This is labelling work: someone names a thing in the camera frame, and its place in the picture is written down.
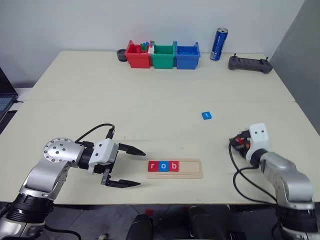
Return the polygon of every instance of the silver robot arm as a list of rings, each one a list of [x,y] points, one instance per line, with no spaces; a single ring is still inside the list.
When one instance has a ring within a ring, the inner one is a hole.
[[[312,184],[292,161],[269,151],[265,124],[251,125],[247,131],[232,138],[230,143],[272,183],[282,237],[290,240],[320,240]]]
[[[65,137],[48,142],[40,161],[22,184],[18,196],[0,216],[0,240],[12,237],[35,239],[41,235],[45,218],[53,210],[54,200],[65,183],[70,168],[86,169],[89,174],[103,174],[101,184],[109,187],[127,188],[139,185],[134,181],[110,179],[119,150],[145,156],[141,150],[115,143],[110,138],[97,142],[95,148],[92,142],[73,142]]]

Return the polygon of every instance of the blue bin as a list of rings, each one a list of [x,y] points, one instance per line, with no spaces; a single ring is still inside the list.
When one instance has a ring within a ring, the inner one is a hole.
[[[198,42],[193,46],[178,46],[177,42],[173,42],[175,46],[175,58],[177,69],[196,69],[200,58]]]

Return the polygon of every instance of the game controller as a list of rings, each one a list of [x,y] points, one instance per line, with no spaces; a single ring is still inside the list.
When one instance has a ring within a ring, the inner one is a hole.
[[[261,71],[264,74],[268,74],[273,69],[270,62],[268,62],[268,58],[266,59],[251,59],[251,58],[241,58],[237,57],[236,54],[229,58],[229,65],[230,70],[235,69],[243,69],[243,70],[255,70]]]

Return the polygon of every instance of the energy drink can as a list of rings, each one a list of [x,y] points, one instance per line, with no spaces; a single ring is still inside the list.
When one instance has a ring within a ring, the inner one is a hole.
[[[227,35],[228,35],[228,29],[226,28],[220,27],[216,30],[214,43],[212,46],[212,52],[210,54],[211,60],[218,61],[220,59]]]

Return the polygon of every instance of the laptop keyboard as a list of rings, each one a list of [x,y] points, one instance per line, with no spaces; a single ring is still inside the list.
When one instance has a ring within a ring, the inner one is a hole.
[[[11,100],[12,97],[0,97],[0,111],[5,110]]]

